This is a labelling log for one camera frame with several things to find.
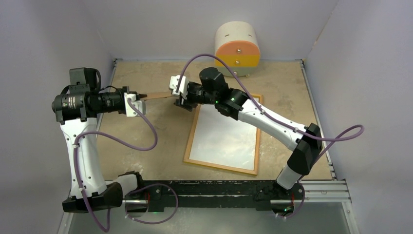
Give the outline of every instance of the wall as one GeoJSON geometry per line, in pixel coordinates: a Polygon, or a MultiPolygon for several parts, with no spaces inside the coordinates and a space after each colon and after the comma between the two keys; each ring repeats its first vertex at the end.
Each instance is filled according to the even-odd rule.
{"type": "Polygon", "coordinates": [[[214,53],[215,32],[241,20],[256,31],[263,59],[305,58],[338,0],[84,0],[111,54],[187,59],[214,53]]]}
{"type": "Polygon", "coordinates": [[[70,189],[64,137],[51,104],[69,69],[112,58],[83,2],[0,1],[1,233],[56,233],[70,189]]]}
{"type": "Polygon", "coordinates": [[[306,70],[327,136],[362,123],[331,157],[366,233],[411,233],[413,2],[340,0],[306,70]]]}

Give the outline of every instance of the whiteboard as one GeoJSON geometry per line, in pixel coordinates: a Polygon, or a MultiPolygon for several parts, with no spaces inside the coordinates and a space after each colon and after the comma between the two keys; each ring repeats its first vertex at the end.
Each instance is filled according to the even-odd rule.
{"type": "Polygon", "coordinates": [[[257,174],[260,130],[221,115],[214,105],[197,107],[184,161],[257,174]]]}

